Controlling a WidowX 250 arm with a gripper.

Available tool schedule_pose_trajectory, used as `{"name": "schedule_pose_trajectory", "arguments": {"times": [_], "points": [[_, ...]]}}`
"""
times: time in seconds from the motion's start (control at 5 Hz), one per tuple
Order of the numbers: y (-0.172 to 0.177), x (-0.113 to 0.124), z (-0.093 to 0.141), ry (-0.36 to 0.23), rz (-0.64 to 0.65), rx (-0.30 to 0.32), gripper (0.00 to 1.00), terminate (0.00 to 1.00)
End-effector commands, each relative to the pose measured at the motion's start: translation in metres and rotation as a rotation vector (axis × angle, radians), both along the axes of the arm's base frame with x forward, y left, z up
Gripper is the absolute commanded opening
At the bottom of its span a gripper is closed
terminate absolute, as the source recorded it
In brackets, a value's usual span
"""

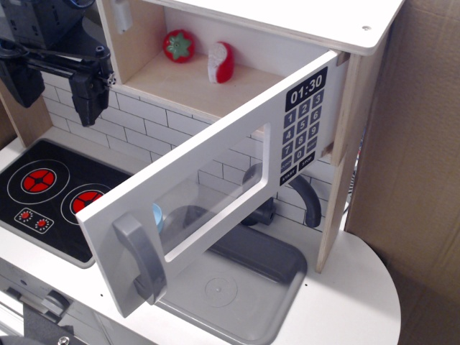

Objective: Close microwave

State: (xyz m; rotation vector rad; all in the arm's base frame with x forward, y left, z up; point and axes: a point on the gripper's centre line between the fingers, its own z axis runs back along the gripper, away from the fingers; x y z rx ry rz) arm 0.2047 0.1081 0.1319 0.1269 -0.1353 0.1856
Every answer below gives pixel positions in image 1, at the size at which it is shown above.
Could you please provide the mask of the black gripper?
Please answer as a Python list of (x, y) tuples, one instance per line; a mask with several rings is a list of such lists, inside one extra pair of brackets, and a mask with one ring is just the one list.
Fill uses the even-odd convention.
[(72, 29), (49, 49), (1, 38), (1, 80), (14, 100), (29, 108), (45, 84), (40, 71), (70, 78), (74, 108), (83, 127), (93, 126), (108, 107), (115, 84), (109, 48), (83, 28)]

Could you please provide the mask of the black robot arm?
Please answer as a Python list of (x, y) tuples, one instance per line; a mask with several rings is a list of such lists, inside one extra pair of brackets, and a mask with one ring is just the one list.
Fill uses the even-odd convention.
[(66, 78), (85, 127), (109, 104), (111, 52), (83, 26), (92, 1), (2, 1), (1, 80), (29, 108), (43, 93), (43, 73)]

